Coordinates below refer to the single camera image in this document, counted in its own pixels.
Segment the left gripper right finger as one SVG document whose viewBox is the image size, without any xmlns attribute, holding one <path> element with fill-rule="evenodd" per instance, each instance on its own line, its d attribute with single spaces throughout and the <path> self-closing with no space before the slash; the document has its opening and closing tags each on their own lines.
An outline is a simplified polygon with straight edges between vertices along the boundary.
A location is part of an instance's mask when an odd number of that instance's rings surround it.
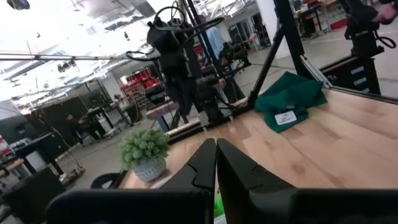
<svg viewBox="0 0 398 224">
<path fill-rule="evenodd" d="M 301 189 L 217 140 L 228 224 L 398 224 L 396 189 Z"/>
</svg>

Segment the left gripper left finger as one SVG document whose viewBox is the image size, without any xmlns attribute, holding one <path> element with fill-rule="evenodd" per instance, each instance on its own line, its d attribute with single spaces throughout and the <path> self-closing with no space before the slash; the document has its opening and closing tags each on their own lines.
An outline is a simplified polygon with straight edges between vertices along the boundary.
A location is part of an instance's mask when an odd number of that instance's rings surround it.
<svg viewBox="0 0 398 224">
<path fill-rule="evenodd" d="M 71 190 L 54 198 L 47 224 L 212 224 L 216 143 L 206 139 L 158 189 Z"/>
</svg>

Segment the green toy pear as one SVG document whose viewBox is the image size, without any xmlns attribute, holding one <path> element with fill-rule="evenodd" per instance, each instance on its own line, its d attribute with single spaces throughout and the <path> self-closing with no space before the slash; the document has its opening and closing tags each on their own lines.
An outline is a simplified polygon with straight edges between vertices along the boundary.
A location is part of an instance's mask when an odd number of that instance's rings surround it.
<svg viewBox="0 0 398 224">
<path fill-rule="evenodd" d="M 223 200 L 221 194 L 217 193 L 215 195 L 215 201 L 214 201 L 214 218 L 222 216 L 223 214 L 224 214 Z"/>
</svg>

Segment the green grape bunch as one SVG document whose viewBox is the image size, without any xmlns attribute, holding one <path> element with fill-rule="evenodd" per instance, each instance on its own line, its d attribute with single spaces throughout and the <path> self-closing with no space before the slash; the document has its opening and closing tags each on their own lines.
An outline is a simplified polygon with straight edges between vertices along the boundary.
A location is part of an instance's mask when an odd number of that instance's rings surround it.
<svg viewBox="0 0 398 224">
<path fill-rule="evenodd" d="M 121 144 L 122 170 L 132 170 L 143 182 L 151 182 L 166 170 L 169 135 L 161 130 L 133 132 Z"/>
</svg>

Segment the dark green cloth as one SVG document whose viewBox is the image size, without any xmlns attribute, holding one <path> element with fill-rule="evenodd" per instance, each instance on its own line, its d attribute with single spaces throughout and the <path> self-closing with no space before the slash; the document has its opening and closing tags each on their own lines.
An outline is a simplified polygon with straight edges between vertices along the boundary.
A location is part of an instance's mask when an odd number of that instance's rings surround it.
<svg viewBox="0 0 398 224">
<path fill-rule="evenodd" d="M 323 84 L 285 72 L 255 101 L 254 109 L 264 115 L 271 130 L 281 133 L 308 118 L 308 108 L 327 102 Z"/>
</svg>

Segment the black rolling cart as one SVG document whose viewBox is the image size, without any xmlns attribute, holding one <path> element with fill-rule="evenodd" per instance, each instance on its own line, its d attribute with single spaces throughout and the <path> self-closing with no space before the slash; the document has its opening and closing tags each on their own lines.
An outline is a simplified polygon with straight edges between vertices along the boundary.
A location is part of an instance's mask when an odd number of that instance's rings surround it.
<svg viewBox="0 0 398 224">
<path fill-rule="evenodd" d="M 113 124 L 103 106 L 90 108 L 85 113 L 85 118 L 93 120 L 104 129 L 104 134 L 102 135 L 103 139 L 111 139 L 122 131 L 120 127 Z"/>
</svg>

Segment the red storage bin shelf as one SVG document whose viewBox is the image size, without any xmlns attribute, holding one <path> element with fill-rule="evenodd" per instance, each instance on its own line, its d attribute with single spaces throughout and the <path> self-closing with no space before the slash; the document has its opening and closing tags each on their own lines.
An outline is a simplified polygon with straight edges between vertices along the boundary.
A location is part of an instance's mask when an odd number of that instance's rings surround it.
<svg viewBox="0 0 398 224">
<path fill-rule="evenodd" d="M 149 67 L 132 72 L 121 78 L 123 95 L 140 109 L 148 109 L 153 103 L 146 97 L 160 84 L 160 78 L 153 75 Z"/>
</svg>

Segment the person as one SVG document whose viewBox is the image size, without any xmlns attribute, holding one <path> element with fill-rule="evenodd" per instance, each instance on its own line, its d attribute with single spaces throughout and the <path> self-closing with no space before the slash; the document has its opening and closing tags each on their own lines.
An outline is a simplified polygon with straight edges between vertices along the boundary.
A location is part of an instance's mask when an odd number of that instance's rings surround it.
<svg viewBox="0 0 398 224">
<path fill-rule="evenodd" d="M 81 135 L 88 129 L 88 125 L 83 120 L 74 118 L 72 114 L 66 114 L 66 122 L 74 140 L 83 145 Z"/>
<path fill-rule="evenodd" d="M 224 38 L 220 31 L 217 27 L 210 27 L 206 30 L 206 34 L 216 59 L 220 61 L 222 67 L 227 66 L 227 60 L 225 58 L 220 58 L 220 53 L 224 49 Z"/>
</svg>

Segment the black desk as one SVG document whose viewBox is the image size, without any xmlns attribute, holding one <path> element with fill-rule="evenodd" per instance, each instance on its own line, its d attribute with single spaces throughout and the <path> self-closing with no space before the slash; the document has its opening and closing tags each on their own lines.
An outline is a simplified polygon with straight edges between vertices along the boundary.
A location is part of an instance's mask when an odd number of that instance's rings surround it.
<svg viewBox="0 0 398 224">
<path fill-rule="evenodd" d="M 44 158 L 45 165 L 47 165 L 48 163 L 53 165 L 58 175 L 64 174 L 63 170 L 56 162 L 56 158 L 61 153 L 60 148 L 56 143 L 55 135 L 53 133 L 44 134 L 43 136 L 32 140 L 30 143 L 22 146 L 15 151 L 16 156 L 24 160 L 23 164 L 31 174 L 37 172 L 37 169 L 35 169 L 32 166 L 31 162 L 29 162 L 29 160 L 27 159 L 27 156 L 32 154 L 33 152 L 38 152 L 41 158 Z"/>
</svg>

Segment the black drawer cabinet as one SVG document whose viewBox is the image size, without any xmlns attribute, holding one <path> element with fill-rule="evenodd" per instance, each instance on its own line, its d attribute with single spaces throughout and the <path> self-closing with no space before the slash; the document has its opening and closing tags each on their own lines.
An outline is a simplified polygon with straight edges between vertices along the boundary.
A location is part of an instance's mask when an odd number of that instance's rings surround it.
<svg viewBox="0 0 398 224">
<path fill-rule="evenodd" d="M 321 67 L 320 71 L 334 86 L 381 94 L 373 58 L 347 56 Z"/>
</svg>

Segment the wooden workbench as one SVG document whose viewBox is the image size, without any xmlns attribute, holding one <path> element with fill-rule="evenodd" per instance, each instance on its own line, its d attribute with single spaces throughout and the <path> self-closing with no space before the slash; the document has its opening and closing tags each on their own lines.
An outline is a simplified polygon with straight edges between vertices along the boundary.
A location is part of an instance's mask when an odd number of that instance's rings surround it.
<svg viewBox="0 0 398 224">
<path fill-rule="evenodd" d="M 8 177 L 11 174 L 11 170 L 14 170 L 16 167 L 23 165 L 23 163 L 23 159 L 16 159 L 12 162 L 0 164 L 0 179 Z"/>
</svg>

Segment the person's hand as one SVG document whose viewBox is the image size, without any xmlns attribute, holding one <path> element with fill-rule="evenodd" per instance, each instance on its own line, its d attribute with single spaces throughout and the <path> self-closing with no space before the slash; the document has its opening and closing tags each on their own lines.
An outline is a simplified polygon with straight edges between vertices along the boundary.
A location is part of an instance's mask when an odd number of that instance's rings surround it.
<svg viewBox="0 0 398 224">
<path fill-rule="evenodd" d="M 398 9 L 394 3 L 381 4 L 378 10 L 376 20 L 381 24 L 388 25 L 398 16 Z"/>
</svg>

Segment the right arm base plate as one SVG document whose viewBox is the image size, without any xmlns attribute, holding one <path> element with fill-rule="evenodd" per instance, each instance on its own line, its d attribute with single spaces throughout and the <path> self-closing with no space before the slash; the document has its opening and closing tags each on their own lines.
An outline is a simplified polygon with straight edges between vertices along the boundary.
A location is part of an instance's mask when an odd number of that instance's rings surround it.
<svg viewBox="0 0 398 224">
<path fill-rule="evenodd" d="M 220 113 L 217 118 L 210 119 L 205 111 L 200 112 L 198 118 L 201 127 L 209 129 L 233 120 L 233 114 L 230 110 L 220 110 Z"/>
</svg>

